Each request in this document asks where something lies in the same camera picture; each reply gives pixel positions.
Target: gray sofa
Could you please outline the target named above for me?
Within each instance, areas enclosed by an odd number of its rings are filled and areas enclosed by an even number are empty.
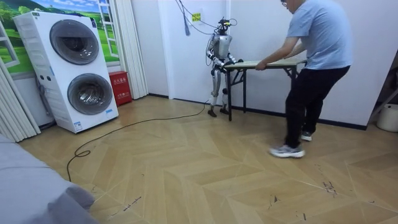
[[[0,135],[0,223],[91,224],[94,197]]]

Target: robot leg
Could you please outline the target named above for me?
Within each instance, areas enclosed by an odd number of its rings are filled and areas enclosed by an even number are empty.
[[[225,85],[228,86],[228,79],[226,78],[227,74],[225,74]],[[220,109],[220,113],[229,114],[228,108],[228,90],[227,88],[223,89],[223,107]]]
[[[215,117],[217,117],[217,115],[214,113],[214,107],[217,104],[218,92],[220,91],[221,71],[218,70],[218,69],[213,69],[211,71],[211,74],[213,75],[213,91],[211,92],[211,96],[210,96],[210,99],[209,99],[210,110],[207,113],[210,116],[215,118]]]

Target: man's hand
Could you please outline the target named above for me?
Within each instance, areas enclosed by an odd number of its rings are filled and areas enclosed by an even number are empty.
[[[266,69],[266,67],[267,67],[267,64],[264,63],[263,61],[261,61],[260,63],[258,63],[258,64],[256,65],[256,70],[257,70],[257,71],[263,71],[263,70]]]

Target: white bucket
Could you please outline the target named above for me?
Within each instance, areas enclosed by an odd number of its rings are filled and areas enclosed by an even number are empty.
[[[377,126],[385,131],[398,132],[398,105],[385,105]]]

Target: baseboard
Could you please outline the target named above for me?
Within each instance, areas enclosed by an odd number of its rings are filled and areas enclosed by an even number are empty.
[[[192,100],[181,100],[181,101],[186,101],[186,102],[191,102],[191,103],[201,103],[201,102],[192,101]],[[243,111],[243,107],[241,107],[241,106],[232,106],[232,109]],[[271,116],[278,116],[278,117],[282,117],[282,118],[285,117],[284,113],[273,112],[273,111],[266,111],[266,110],[252,109],[252,108],[246,108],[246,111],[252,112],[252,113],[266,114],[266,115],[271,115]],[[357,129],[357,130],[362,130],[362,131],[365,131],[368,128],[365,125],[350,124],[350,123],[339,122],[339,121],[330,121],[327,119],[319,119],[318,123],[328,124],[328,125],[333,125],[333,126],[343,127],[343,128]]]
[[[166,99],[169,98],[169,96],[160,95],[160,94],[155,94],[155,93],[148,93],[148,96],[155,96],[155,97],[166,98]]]

